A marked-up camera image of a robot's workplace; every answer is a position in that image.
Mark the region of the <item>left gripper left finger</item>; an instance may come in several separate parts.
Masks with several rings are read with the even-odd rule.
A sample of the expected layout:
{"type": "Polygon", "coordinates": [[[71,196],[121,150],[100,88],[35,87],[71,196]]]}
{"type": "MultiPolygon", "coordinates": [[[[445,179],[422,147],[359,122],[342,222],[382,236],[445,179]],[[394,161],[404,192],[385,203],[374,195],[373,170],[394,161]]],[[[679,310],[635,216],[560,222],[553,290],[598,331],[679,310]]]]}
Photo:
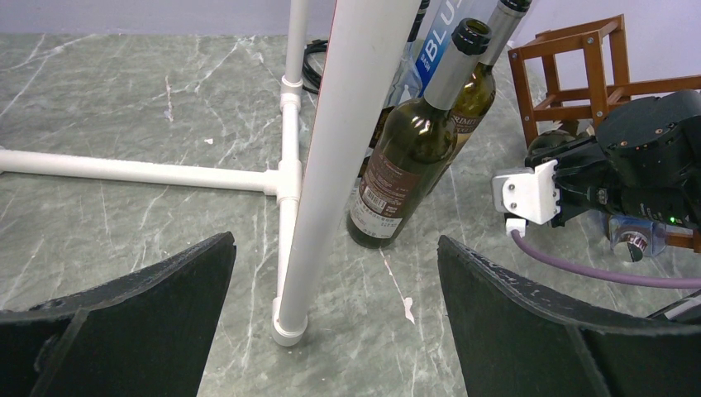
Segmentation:
{"type": "Polygon", "coordinates": [[[1,313],[4,396],[195,396],[236,259],[229,232],[1,313]]]}

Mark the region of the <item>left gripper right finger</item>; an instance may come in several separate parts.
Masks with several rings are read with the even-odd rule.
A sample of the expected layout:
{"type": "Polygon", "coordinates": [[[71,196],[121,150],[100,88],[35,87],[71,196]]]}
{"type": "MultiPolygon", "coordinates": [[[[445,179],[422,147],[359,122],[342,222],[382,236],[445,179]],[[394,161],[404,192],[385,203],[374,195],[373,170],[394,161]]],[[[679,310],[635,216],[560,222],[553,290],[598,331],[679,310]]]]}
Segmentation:
{"type": "Polygon", "coordinates": [[[455,239],[437,248],[470,396],[697,396],[700,326],[562,294],[455,239]]]}

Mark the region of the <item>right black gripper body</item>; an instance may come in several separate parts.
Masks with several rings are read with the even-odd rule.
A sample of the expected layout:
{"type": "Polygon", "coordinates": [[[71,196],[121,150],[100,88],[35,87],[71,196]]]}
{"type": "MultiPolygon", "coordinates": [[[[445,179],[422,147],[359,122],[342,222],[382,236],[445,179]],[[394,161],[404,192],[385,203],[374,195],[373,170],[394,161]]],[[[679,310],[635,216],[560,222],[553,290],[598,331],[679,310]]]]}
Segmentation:
{"type": "Polygon", "coordinates": [[[561,207],[560,213],[549,221],[552,227],[563,227],[588,210],[609,215],[623,213],[622,185],[594,137],[527,154],[525,165],[533,168],[549,160],[558,161],[555,185],[560,190],[561,207]]]}

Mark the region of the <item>dark green wine bottle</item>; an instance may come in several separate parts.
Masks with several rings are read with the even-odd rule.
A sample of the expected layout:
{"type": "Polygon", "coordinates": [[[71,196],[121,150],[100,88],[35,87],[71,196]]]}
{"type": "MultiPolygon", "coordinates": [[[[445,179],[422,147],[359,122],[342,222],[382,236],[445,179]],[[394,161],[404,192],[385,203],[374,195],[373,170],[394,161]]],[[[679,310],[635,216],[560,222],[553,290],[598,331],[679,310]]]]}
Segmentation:
{"type": "Polygon", "coordinates": [[[461,20],[423,95],[386,118],[348,212],[346,228],[357,244],[390,245],[445,169],[457,144],[452,108],[491,37],[486,23],[461,20]]]}

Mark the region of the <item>dark wine bottle cream label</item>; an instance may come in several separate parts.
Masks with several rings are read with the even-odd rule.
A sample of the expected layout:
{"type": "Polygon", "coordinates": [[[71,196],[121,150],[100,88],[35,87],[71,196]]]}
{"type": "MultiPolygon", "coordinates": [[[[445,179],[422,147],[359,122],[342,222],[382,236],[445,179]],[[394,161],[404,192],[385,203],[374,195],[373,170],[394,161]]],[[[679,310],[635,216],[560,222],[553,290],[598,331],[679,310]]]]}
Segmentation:
{"type": "Polygon", "coordinates": [[[581,138],[594,134],[594,127],[589,124],[584,129],[579,127],[579,120],[564,120],[554,124],[554,129],[541,133],[528,147],[528,155],[535,155],[581,138]]]}

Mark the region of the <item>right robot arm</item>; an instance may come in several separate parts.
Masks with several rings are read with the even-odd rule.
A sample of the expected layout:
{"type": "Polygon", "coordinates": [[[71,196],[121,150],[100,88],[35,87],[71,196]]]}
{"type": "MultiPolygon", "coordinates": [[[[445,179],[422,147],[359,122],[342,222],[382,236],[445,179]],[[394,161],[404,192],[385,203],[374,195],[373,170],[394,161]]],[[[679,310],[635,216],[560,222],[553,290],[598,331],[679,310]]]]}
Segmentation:
{"type": "Polygon", "coordinates": [[[686,229],[700,228],[700,93],[684,89],[612,110],[594,136],[525,159],[556,160],[554,184],[564,225],[587,210],[686,229]]]}

